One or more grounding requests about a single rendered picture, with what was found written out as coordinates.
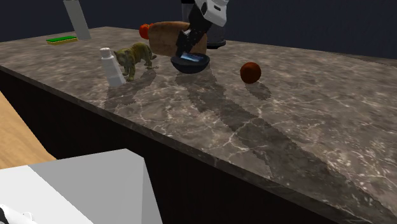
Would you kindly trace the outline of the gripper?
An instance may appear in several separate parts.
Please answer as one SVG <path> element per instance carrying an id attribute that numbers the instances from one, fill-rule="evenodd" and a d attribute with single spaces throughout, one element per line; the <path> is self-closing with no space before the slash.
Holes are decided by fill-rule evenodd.
<path id="1" fill-rule="evenodd" d="M 202 53 L 202 36 L 210 29 L 212 22 L 204 18 L 202 10 L 194 3 L 188 15 L 188 30 L 180 31 L 176 41 L 176 56 L 184 53 Z"/>

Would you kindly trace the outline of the blue rectangular object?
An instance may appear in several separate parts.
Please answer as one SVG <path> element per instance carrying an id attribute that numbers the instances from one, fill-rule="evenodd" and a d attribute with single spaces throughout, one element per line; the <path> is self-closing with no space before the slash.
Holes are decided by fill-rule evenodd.
<path id="1" fill-rule="evenodd" d="M 190 60 L 193 62 L 200 62 L 201 60 L 203 60 L 203 56 L 193 54 L 193 53 L 183 53 L 181 55 L 181 58 L 185 59 L 185 60 Z"/>

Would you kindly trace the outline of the dark blue bowl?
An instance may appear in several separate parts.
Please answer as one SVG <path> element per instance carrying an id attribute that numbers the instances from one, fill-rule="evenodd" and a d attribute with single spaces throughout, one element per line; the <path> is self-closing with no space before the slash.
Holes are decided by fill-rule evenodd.
<path id="1" fill-rule="evenodd" d="M 172 65 L 181 73 L 185 74 L 195 74 L 203 71 L 210 62 L 210 57 L 206 54 L 194 53 L 203 56 L 203 60 L 200 62 L 193 62 L 190 60 L 182 59 L 181 57 L 173 56 L 171 57 Z"/>

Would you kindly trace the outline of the brown bread loaf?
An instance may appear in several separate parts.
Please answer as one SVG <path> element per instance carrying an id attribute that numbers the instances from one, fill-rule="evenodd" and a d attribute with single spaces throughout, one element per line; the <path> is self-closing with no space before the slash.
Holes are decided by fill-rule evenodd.
<path id="1" fill-rule="evenodd" d="M 165 56 L 177 56 L 176 45 L 179 32 L 189 27 L 188 22 L 171 21 L 157 22 L 148 29 L 149 46 L 154 54 Z"/>

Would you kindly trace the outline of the red tomato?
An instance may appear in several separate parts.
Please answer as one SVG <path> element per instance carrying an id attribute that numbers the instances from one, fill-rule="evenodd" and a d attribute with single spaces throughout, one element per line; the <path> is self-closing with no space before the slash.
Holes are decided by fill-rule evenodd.
<path id="1" fill-rule="evenodd" d="M 143 39 L 149 39 L 148 32 L 153 24 L 143 24 L 139 28 L 139 34 Z"/>

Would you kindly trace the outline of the yellow-green tiger figure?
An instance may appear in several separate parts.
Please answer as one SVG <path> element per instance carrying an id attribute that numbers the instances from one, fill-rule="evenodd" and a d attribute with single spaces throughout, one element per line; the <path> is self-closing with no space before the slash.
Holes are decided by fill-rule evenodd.
<path id="1" fill-rule="evenodd" d="M 136 73 L 136 64 L 142 60 L 147 69 L 152 69 L 152 60 L 156 59 L 156 55 L 151 48 L 145 43 L 135 43 L 129 48 L 122 48 L 113 52 L 117 62 L 123 66 L 123 75 L 127 76 L 127 81 L 133 81 Z"/>

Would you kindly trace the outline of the red-brown ball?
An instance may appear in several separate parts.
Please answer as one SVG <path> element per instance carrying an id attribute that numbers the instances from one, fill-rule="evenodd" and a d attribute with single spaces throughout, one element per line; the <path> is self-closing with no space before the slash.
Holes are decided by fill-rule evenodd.
<path id="1" fill-rule="evenodd" d="M 240 69 L 240 77 L 244 83 L 255 83 L 261 77 L 261 68 L 255 62 L 247 62 Z"/>

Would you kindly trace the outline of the white bottle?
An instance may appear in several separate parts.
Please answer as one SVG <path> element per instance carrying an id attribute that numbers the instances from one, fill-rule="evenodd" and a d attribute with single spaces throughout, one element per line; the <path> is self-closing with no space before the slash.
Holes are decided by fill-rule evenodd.
<path id="1" fill-rule="evenodd" d="M 110 87 L 119 87 L 126 83 L 119 68 L 116 58 L 112 55 L 110 48 L 100 48 L 102 66 Z"/>

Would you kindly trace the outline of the tall grey box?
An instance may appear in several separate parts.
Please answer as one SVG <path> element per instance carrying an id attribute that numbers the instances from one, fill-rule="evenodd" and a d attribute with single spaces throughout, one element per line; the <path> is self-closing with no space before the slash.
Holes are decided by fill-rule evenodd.
<path id="1" fill-rule="evenodd" d="M 79 0 L 63 0 L 67 14 L 79 40 L 91 39 L 88 25 L 85 20 Z"/>

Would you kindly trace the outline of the green and yellow sponge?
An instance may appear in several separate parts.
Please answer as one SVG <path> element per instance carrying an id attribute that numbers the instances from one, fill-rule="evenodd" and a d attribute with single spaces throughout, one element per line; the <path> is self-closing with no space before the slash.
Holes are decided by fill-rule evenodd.
<path id="1" fill-rule="evenodd" d="M 46 42 L 49 45 L 62 45 L 65 43 L 75 42 L 77 40 L 78 40 L 78 38 L 76 36 L 64 36 L 64 37 L 59 37 L 59 38 L 47 39 Z"/>

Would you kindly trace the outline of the grey and white block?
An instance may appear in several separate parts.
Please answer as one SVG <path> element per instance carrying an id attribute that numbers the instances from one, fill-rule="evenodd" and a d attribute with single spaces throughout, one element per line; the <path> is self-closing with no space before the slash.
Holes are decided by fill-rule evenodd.
<path id="1" fill-rule="evenodd" d="M 115 150 L 0 169 L 0 224 L 163 224 L 143 157 Z"/>

